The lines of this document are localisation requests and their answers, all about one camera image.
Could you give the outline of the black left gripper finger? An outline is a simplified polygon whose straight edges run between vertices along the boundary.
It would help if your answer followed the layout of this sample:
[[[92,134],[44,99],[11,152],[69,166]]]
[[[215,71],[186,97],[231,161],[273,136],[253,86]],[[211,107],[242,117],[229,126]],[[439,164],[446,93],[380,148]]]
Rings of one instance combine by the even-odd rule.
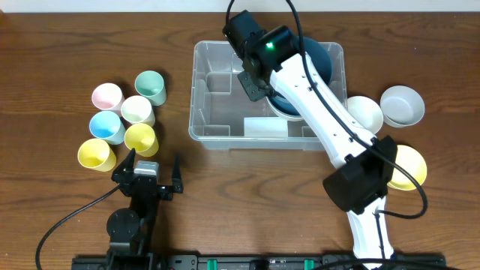
[[[172,169],[172,187],[174,193],[182,194],[184,191],[182,175],[180,171],[180,160],[178,155],[175,156],[175,162]]]
[[[134,177],[136,150],[132,148],[127,157],[113,170],[112,180],[116,183],[130,182]]]

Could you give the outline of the dark blue bowl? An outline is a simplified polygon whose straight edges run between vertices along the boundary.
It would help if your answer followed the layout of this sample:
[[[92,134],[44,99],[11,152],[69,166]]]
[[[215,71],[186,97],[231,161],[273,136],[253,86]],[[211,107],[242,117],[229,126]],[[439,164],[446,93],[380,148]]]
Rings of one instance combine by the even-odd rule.
[[[277,94],[274,97],[268,97],[273,107],[282,113],[290,116],[300,116],[297,109],[281,94]]]
[[[327,50],[319,42],[309,37],[304,37],[304,48],[324,83],[328,85],[331,82],[333,70],[332,60]]]

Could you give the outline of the large cream bowl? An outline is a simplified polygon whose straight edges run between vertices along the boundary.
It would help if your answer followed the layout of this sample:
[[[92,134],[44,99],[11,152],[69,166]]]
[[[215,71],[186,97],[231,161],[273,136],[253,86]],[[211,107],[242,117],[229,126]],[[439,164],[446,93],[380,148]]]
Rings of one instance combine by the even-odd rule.
[[[300,116],[300,115],[289,115],[289,114],[286,114],[282,111],[280,111],[279,109],[277,109],[273,103],[267,98],[267,101],[268,101],[268,105],[270,106],[271,110],[273,111],[273,113],[282,118],[282,119],[285,119],[287,121],[290,121],[290,122],[300,122],[300,121],[303,121],[303,118]]]

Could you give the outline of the small white bowl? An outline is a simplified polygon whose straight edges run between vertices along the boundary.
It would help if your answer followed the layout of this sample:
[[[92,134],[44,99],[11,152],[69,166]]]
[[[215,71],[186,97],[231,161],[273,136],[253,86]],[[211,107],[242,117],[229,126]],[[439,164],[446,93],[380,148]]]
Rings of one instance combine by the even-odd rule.
[[[383,126],[383,112],[369,97],[354,96],[347,99],[348,112],[365,128],[377,134]]]

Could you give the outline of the small grey bowl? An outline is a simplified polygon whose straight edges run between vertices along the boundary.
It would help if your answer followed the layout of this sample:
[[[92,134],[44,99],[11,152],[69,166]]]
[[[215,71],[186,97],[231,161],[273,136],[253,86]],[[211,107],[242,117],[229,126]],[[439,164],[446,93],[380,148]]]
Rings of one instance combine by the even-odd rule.
[[[425,115],[425,102],[414,89],[395,85],[386,89],[380,98],[384,122],[394,128],[416,125]]]

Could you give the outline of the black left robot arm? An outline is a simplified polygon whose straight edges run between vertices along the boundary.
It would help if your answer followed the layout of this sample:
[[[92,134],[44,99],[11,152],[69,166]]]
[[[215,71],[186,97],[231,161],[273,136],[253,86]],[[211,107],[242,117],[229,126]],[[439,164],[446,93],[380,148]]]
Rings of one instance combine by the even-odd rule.
[[[150,251],[153,229],[161,200],[170,201],[182,187],[160,185],[160,165],[135,161],[136,150],[113,170],[112,180],[130,198],[127,208],[114,211],[106,224],[109,235],[106,269],[158,270],[165,268],[165,259]]]

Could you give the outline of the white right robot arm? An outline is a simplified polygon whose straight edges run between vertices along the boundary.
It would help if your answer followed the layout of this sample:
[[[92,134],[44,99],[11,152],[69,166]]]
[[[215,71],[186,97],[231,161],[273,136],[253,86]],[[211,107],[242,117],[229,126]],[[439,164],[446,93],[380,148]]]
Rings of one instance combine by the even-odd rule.
[[[381,268],[395,255],[383,211],[397,145],[347,111],[341,47],[285,25],[266,31],[247,11],[228,17],[223,35],[193,49],[191,138],[210,149],[324,150],[334,172],[322,184],[347,214],[353,255]]]

